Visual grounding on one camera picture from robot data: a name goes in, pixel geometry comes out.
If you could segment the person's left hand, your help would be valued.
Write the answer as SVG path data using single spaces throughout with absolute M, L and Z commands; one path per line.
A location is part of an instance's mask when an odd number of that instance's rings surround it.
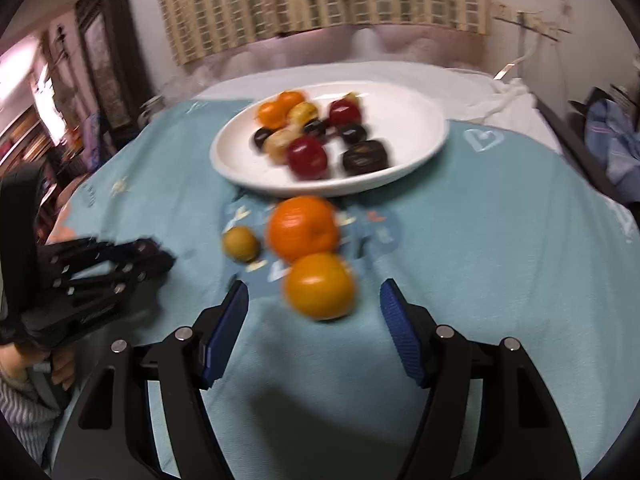
M 72 347 L 50 354 L 29 344 L 6 344 L 1 347 L 1 374 L 22 382 L 27 378 L 30 368 L 47 360 L 51 360 L 52 364 L 52 382 L 68 390 L 75 382 L 75 357 Z

